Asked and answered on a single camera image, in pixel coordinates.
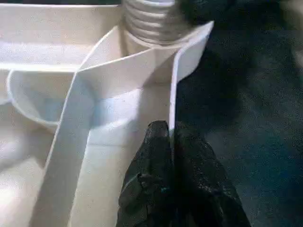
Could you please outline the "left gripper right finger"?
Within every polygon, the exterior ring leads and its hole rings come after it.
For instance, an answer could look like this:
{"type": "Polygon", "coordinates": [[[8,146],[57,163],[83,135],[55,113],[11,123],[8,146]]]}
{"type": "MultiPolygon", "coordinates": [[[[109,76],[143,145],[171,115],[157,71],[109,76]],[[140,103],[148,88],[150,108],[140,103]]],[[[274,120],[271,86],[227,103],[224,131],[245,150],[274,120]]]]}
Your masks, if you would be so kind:
{"type": "Polygon", "coordinates": [[[231,180],[204,136],[177,122],[174,131],[174,227],[249,227],[231,180]]]}

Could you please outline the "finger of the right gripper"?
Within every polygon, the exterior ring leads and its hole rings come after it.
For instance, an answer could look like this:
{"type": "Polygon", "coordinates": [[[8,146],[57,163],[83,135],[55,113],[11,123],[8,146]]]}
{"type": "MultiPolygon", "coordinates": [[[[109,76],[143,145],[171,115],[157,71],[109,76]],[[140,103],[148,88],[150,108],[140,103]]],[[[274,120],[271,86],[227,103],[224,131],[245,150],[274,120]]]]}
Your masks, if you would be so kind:
{"type": "Polygon", "coordinates": [[[237,23],[230,14],[233,0],[180,0],[179,7],[184,18],[192,25],[214,22],[215,30],[236,30],[237,23]]]}

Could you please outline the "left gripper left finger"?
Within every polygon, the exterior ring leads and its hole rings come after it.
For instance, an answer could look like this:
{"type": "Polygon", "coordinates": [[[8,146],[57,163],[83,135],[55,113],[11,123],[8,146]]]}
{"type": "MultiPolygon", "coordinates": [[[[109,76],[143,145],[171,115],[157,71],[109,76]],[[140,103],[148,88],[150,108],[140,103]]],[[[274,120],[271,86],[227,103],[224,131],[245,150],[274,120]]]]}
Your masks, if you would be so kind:
{"type": "Polygon", "coordinates": [[[169,227],[174,216],[173,165],[166,121],[151,122],[124,177],[118,226],[169,227]]]}

